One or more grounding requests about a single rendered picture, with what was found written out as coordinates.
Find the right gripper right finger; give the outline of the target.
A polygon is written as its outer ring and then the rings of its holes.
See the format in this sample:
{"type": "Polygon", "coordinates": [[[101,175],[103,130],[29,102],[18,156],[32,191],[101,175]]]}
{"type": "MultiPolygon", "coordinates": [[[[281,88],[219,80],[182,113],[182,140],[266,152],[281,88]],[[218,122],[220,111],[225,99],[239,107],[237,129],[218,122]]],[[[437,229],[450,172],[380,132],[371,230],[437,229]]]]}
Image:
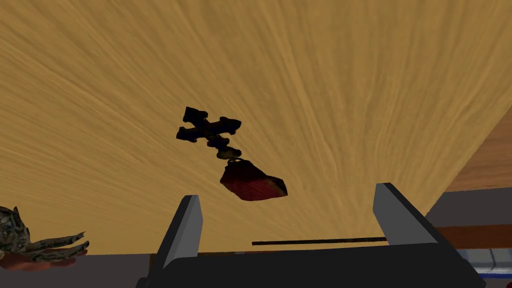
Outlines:
{"type": "Polygon", "coordinates": [[[450,245],[425,216],[389,182],[376,184],[372,211],[389,245],[450,245]]]}

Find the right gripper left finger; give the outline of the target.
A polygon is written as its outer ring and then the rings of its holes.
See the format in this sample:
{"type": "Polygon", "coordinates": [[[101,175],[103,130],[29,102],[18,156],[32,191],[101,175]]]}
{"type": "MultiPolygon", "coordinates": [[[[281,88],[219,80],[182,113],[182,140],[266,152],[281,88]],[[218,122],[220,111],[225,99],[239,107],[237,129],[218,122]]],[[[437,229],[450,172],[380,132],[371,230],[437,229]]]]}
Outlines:
{"type": "Polygon", "coordinates": [[[163,270],[178,258],[194,258],[199,252],[203,214],[198,195],[186,195],[180,202],[154,257],[153,272],[163,270]]]}

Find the dark red pouch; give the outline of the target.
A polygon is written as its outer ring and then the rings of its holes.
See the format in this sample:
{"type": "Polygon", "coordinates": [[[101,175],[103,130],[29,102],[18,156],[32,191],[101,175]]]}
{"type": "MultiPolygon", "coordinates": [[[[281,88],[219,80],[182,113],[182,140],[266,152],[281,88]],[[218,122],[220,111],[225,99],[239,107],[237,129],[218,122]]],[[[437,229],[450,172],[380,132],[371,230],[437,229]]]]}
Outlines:
{"type": "Polygon", "coordinates": [[[241,158],[228,161],[219,182],[242,201],[263,201],[289,194],[281,178],[266,174],[241,158]]]}

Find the thin black pen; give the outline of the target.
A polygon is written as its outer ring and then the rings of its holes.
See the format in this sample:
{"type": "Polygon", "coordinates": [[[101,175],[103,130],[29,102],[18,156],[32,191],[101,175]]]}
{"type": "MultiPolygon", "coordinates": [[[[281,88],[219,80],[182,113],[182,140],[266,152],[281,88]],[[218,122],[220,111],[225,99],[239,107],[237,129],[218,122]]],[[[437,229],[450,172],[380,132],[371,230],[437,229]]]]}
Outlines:
{"type": "Polygon", "coordinates": [[[385,237],[358,237],[358,238],[336,238],[336,239],[310,239],[310,240],[272,240],[253,241],[253,246],[271,245],[305,245],[305,244],[345,244],[345,243],[373,243],[386,242],[385,237]]]}

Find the potted plant with grey leaves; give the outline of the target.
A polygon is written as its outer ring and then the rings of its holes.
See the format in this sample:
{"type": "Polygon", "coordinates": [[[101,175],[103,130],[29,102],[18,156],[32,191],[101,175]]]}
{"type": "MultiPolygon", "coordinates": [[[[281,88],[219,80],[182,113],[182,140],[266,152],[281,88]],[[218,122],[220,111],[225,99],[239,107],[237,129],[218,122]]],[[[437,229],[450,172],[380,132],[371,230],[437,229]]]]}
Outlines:
{"type": "Polygon", "coordinates": [[[29,272],[71,266],[88,252],[90,242],[67,246],[84,237],[85,233],[80,232],[33,242],[18,208],[0,206],[0,268],[5,270],[29,272]]]}

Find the wooden table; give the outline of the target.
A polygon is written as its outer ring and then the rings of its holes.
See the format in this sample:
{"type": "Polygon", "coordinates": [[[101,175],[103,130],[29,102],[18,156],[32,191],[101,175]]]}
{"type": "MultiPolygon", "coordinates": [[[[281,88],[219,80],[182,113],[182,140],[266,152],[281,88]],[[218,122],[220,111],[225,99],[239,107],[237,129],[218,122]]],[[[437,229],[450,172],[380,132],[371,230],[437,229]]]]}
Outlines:
{"type": "Polygon", "coordinates": [[[426,213],[511,105],[512,0],[0,0],[0,206],[93,255],[193,194],[202,252],[381,236],[376,184],[426,213]],[[287,196],[223,186],[186,107],[287,196]]]}

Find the dark cross-shaped keychain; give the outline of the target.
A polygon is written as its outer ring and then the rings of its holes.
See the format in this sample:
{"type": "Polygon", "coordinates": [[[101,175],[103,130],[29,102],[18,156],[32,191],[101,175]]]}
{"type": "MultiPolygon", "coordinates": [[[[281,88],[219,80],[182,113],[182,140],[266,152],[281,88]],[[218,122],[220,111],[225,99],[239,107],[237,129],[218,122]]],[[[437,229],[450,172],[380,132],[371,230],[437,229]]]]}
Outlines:
{"type": "Polygon", "coordinates": [[[240,158],[242,152],[230,147],[230,140],[221,134],[235,135],[242,122],[237,119],[221,116],[218,121],[209,122],[208,112],[187,106],[182,121],[191,123],[192,128],[181,126],[178,128],[176,138],[182,141],[196,143],[198,139],[207,140],[207,146],[217,150],[216,157],[220,160],[235,161],[240,158]]]}

